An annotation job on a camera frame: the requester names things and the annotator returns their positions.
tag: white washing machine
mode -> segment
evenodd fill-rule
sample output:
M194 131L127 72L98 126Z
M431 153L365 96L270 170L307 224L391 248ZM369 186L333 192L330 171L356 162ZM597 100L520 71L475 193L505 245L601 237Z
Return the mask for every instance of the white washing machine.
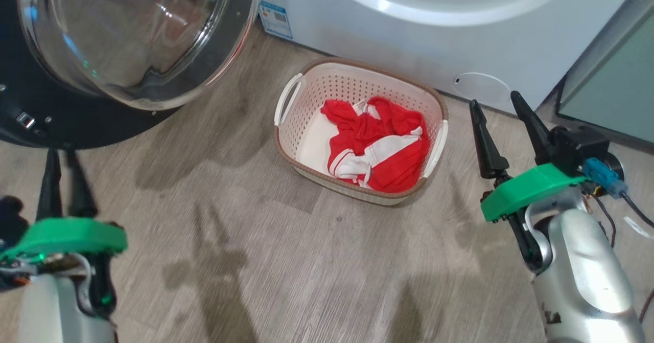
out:
M268 33L514 112L536 108L624 0L262 0Z

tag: cable tag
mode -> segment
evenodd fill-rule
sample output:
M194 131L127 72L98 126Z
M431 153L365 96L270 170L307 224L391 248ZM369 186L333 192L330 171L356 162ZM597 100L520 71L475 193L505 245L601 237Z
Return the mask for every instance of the cable tag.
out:
M650 236L649 233L643 231L643 229L640 228L640 226L636 224L636 222L634 222L633 219L631 219L630 217L624 217L624 221L626 222L626 224L629 224L631 228L634 229L634 231L640 233L641 236L645 238L649 238L650 240L654 240L654 236Z

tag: robotic arm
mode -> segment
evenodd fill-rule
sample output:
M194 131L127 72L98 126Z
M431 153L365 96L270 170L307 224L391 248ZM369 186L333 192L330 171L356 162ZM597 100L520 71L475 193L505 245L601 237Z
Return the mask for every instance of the robotic arm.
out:
M98 222L96 203L75 152L66 153L72 202L63 217L59 154L48 152L36 222L19 216L18 199L0 200L0 291L25 287L19 341L115 343L110 317L116 291L110 260L127 248L125 231Z
M626 195L619 161L597 131L549 131L512 92L526 126L537 167L516 178L498 152L477 101L470 103L481 177L493 178L481 209L489 222L509 222L526 267L547 341L645 343L631 284L599 223L587 212L583 192Z

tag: laundry basket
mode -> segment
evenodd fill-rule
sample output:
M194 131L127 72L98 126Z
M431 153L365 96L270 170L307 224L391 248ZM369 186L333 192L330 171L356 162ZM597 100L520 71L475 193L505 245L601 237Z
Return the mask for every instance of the laundry basket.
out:
M338 129L320 113L327 99L365 104L381 96L425 117L430 150L422 177L409 190L386 193L349 184L329 175L329 140ZM339 58L326 58L306 66L290 79L275 111L275 144L280 154L310 180L347 196L395 205L422 187L434 171L448 136L448 108L429 87L378 68Z

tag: red cloth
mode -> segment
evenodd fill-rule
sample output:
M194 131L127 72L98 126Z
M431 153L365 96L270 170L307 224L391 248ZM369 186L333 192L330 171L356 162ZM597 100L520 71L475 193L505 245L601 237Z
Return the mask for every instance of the red cloth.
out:
M356 157L361 157L362 161L370 163L372 166L367 186L390 193L410 189L418 182L421 167L429 153L430 141L423 115L420 112L406 110L381 97L371 98L367 106L369 108L367 112L357 115L353 106L346 101L325 101L320 112L330 122L336 124L339 131L339 134L330 140L331 152L328 167L333 168L340 165L340 162L334 163L334 160L343 161L343 154L352 150ZM422 133L415 133L418 128L422 129ZM387 152L389 150L387 149L388 143L392 147L396 147L403 142L409 142L406 141L407 138L415 140L415 136L411 136L412 132L419 135L417 141L411 141L412 143L389 157L382 155L379 162L376 160L378 158L374 155L374 150L370 150L370 148L382 147L385 150L377 150L377 152ZM379 141L393 135L397 138ZM350 182L361 183L364 177L365 175L359 175L357 180L350 180Z

